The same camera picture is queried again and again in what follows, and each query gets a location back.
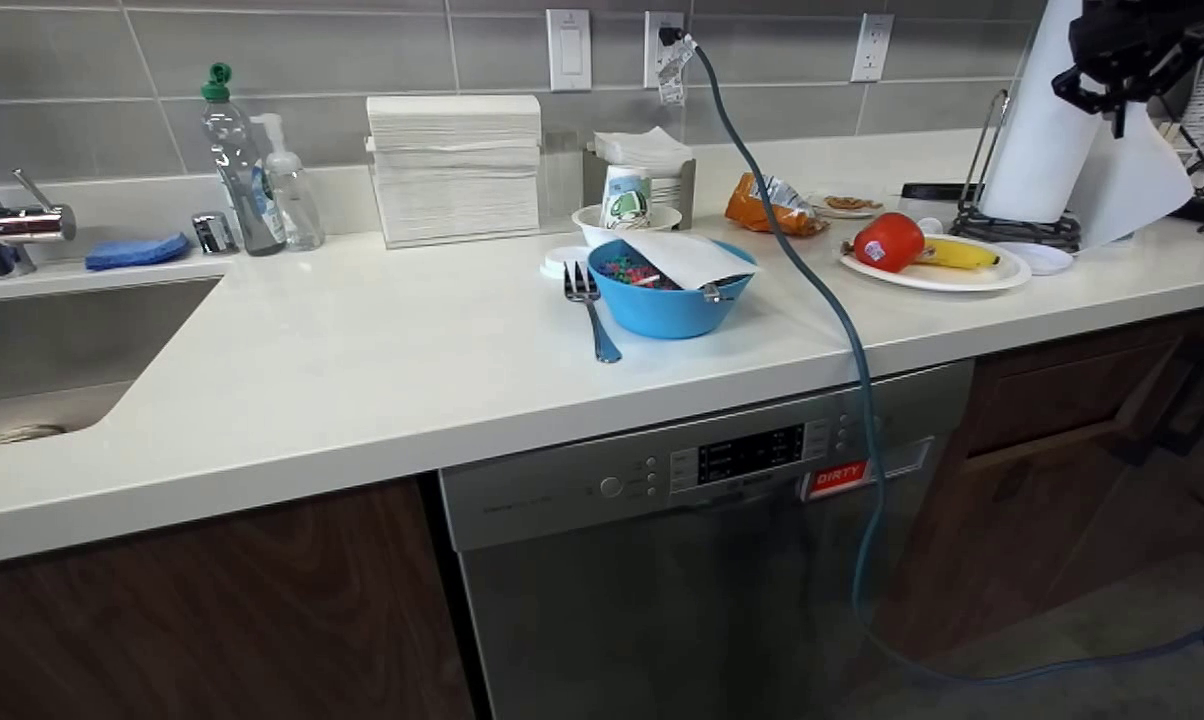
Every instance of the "kitchen sink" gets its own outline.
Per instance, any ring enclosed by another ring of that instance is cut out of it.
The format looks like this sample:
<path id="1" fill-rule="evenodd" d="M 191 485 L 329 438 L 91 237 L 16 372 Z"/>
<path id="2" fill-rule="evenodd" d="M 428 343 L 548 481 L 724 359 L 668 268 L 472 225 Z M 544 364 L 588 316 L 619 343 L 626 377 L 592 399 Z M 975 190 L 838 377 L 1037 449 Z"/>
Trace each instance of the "kitchen sink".
<path id="1" fill-rule="evenodd" d="M 0 445 L 103 418 L 211 283 L 0 299 Z"/>

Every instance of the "floor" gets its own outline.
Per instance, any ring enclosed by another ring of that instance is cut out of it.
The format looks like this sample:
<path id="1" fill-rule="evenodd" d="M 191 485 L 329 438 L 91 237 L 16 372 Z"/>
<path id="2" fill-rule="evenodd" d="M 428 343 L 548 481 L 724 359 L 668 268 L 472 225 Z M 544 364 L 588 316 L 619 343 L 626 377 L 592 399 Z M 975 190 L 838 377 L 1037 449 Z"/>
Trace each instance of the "floor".
<path id="1" fill-rule="evenodd" d="M 1001 634 L 970 644 L 947 673 L 1001 674 L 1039 658 L 1130 650 L 1204 622 L 1204 550 L 1179 556 Z M 1152 662 L 1072 673 L 1029 689 L 921 689 L 893 673 L 857 691 L 848 720 L 1204 720 L 1199 644 Z"/>

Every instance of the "dishwasher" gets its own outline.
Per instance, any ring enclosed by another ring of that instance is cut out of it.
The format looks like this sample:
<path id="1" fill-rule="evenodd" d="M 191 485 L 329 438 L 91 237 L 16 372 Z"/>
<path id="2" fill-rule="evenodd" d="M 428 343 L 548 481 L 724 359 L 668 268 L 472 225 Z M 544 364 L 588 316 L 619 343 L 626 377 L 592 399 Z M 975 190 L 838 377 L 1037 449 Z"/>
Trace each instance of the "dishwasher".
<path id="1" fill-rule="evenodd" d="M 887 510 L 868 587 L 909 548 L 970 378 L 877 378 Z M 865 655 L 848 594 L 872 498 L 857 387 L 440 470 L 483 710 L 832 714 Z"/>

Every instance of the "gray tile backsplash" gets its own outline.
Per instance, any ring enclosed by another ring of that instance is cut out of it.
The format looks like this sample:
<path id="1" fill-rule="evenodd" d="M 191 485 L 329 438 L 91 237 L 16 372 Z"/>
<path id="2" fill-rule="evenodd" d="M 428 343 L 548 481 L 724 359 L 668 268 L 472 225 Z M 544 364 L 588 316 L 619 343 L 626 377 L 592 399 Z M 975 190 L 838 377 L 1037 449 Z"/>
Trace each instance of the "gray tile backsplash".
<path id="1" fill-rule="evenodd" d="M 974 127 L 1013 85 L 1043 0 L 569 0 L 592 7 L 598 92 L 548 92 L 562 0 L 4 0 L 0 181 L 208 173 L 200 78 L 288 121 L 310 162 L 364 160 L 369 92 L 536 92 L 554 147 L 668 124 L 724 140 L 706 70 L 685 108 L 640 88 L 646 7 L 688 12 L 758 140 Z M 848 85 L 860 12 L 896 12 L 886 85 Z"/>

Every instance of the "dishwasher control panel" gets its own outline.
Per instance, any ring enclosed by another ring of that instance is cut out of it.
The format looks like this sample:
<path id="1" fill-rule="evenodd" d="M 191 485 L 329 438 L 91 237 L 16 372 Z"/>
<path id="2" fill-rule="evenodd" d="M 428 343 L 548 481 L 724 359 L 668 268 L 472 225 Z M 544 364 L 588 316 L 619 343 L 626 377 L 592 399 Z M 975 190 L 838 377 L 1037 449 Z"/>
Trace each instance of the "dishwasher control panel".
<path id="1" fill-rule="evenodd" d="M 970 364 L 877 385 L 887 449 L 958 429 Z M 456 548 L 789 490 L 808 470 L 868 458 L 857 387 L 655 423 L 440 470 Z"/>

